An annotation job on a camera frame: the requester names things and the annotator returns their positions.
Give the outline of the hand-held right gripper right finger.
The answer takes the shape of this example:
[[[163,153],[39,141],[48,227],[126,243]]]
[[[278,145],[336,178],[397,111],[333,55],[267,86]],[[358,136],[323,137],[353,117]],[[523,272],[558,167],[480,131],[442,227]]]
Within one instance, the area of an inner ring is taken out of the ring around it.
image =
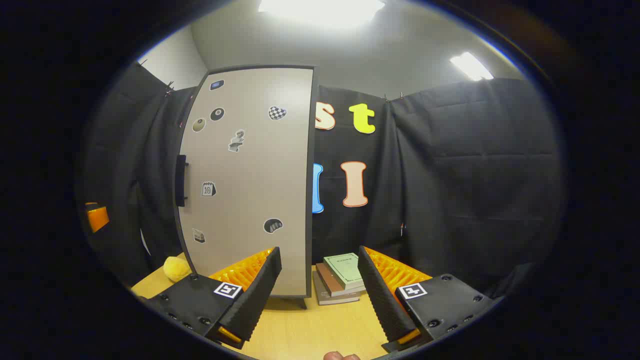
[[[365,246],[358,270],[387,342],[395,353],[437,341],[479,319],[500,298],[475,290],[454,275],[426,275]]]

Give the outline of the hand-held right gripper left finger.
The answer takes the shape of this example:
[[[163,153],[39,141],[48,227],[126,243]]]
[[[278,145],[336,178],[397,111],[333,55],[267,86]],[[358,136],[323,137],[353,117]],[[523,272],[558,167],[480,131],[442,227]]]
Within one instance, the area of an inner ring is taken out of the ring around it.
[[[142,303],[201,337],[242,349],[281,273],[280,252],[259,251],[210,276],[190,273]]]

